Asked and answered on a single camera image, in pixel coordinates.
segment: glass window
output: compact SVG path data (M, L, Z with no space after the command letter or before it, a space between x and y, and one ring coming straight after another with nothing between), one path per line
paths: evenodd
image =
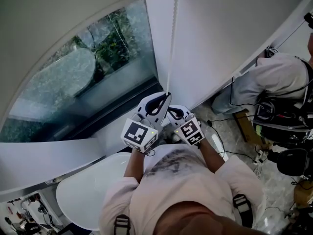
M0 142L60 140L156 76L140 0L89 25L47 60L14 103Z

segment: white sink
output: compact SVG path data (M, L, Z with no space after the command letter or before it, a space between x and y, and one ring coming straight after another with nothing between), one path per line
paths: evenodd
M107 189L122 178L131 154L113 154L64 179L56 197L64 215L79 227L98 231L98 220Z

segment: marble floor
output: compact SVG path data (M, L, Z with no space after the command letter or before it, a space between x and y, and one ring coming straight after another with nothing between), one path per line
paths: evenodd
M218 141L216 132L209 127L206 121L222 120L225 118L233 118L233 116L216 116L210 106L209 102L204 102L196 107L192 112L202 122L202 130L209 142L216 150L223 151L221 143ZM226 120L222 122L214 122L213 127L218 131L226 151L244 153L252 158L255 158L257 153L255 145L246 143L240 132L240 129L235 120ZM278 146L273 147L274 151L282 151L284 148ZM293 205L293 189L291 185L292 178L290 176L280 173L276 164L265 160L262 166L257 168L253 161L245 156L238 155L252 170L257 170L260 173L260 180L265 186L265 193L267 195L267 209L261 220L258 222L256 229L267 234L278 235L287 226L288 219L285 216L290 213Z

